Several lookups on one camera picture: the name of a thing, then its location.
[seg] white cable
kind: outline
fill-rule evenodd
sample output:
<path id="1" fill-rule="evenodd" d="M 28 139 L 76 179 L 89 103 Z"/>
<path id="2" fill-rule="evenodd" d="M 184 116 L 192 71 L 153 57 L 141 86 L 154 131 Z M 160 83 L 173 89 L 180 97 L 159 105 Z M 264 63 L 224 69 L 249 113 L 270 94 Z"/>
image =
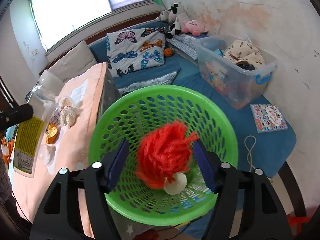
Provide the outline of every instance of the white cable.
<path id="1" fill-rule="evenodd" d="M 249 150 L 249 148 L 247 147 L 246 141 L 247 141 L 247 139 L 250 138 L 250 137 L 254 139 L 254 143 L 252 144 L 252 146 L 251 146 L 251 148 L 250 148 L 250 150 Z M 256 169 L 256 167 L 252 165 L 252 153 L 251 153 L 251 151 L 252 151 L 252 149 L 254 148 L 254 146 L 256 145 L 256 143 L 257 143 L 257 139 L 256 139 L 253 135 L 249 135 L 249 136 L 247 136 L 247 137 L 244 139 L 244 146 L 245 146 L 245 148 L 246 148 L 247 151 L 248 151 L 248 154 L 247 154 L 247 162 L 248 162 L 248 164 L 250 165 L 250 170 L 249 170 L 249 172 L 251 172 L 252 169 Z"/>

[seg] blanket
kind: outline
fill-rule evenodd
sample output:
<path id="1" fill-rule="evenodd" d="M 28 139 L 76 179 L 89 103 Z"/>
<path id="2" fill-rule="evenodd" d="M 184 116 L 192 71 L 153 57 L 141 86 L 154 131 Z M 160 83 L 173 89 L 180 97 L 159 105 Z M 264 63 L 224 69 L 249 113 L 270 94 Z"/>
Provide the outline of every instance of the blanket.
<path id="1" fill-rule="evenodd" d="M 164 64 L 164 28 L 108 33 L 108 68 L 113 77 Z"/>
<path id="2" fill-rule="evenodd" d="M 51 164 L 45 166 L 42 160 L 37 159 L 34 178 L 27 178 L 12 170 L 9 171 L 13 184 L 12 190 L 24 214 L 31 222 L 45 192 L 60 168 L 67 167 L 70 171 L 75 171 L 89 165 L 89 142 L 96 125 L 106 68 L 106 63 L 97 64 L 84 74 L 68 81 L 62 89 L 60 96 L 71 96 L 78 105 L 81 105 L 80 114 L 70 129 L 60 128 L 59 136 L 53 144 L 55 154 Z M 79 190 L 79 206 L 84 232 L 93 237 L 84 190 Z"/>

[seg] plastic storage box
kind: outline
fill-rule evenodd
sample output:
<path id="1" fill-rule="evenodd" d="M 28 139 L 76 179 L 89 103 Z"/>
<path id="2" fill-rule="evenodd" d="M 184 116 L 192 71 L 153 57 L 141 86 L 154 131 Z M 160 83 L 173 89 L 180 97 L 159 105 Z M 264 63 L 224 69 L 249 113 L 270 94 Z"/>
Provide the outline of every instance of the plastic storage box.
<path id="1" fill-rule="evenodd" d="M 212 85 L 233 108 L 240 109 L 258 98 L 264 91 L 277 60 L 271 54 L 259 49 L 266 66 L 255 70 L 244 70 L 215 53 L 225 51 L 238 38 L 231 35 L 217 35 L 194 40 L 198 53 L 201 76 Z"/>

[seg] plastic bottle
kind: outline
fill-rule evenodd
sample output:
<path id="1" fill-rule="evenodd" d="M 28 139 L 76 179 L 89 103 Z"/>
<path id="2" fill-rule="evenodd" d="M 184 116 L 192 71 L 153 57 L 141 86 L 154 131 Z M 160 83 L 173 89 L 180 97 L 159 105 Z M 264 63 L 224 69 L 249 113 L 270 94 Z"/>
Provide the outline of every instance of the plastic bottle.
<path id="1" fill-rule="evenodd" d="M 40 76 L 38 85 L 32 89 L 28 103 L 33 108 L 33 116 L 30 120 L 19 124 L 14 146 L 13 168 L 23 176 L 34 177 L 41 139 L 57 107 L 55 98 L 62 88 L 63 82 L 45 70 Z"/>

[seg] red object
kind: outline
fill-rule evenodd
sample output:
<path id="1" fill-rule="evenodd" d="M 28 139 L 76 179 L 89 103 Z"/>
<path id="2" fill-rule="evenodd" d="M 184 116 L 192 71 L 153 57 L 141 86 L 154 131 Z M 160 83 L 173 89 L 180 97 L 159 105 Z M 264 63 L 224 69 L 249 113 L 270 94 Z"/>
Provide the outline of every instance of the red object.
<path id="1" fill-rule="evenodd" d="M 137 235 L 133 240 L 157 240 L 159 238 L 159 234 L 157 233 L 157 231 L 153 230 L 153 229 L 149 229 L 148 231 L 145 231 L 144 233 Z"/>
<path id="2" fill-rule="evenodd" d="M 191 142 L 199 137 L 192 132 L 186 138 L 188 127 L 180 122 L 167 123 L 147 134 L 140 142 L 136 175 L 153 189 L 164 187 L 164 178 L 169 183 L 176 172 L 187 171 L 192 154 Z"/>
<path id="3" fill-rule="evenodd" d="M 311 219 L 311 217 L 291 217 L 290 215 L 287 215 L 287 218 L 288 218 L 290 227 L 297 224 L 297 235 L 302 231 L 302 224 L 308 223 Z"/>

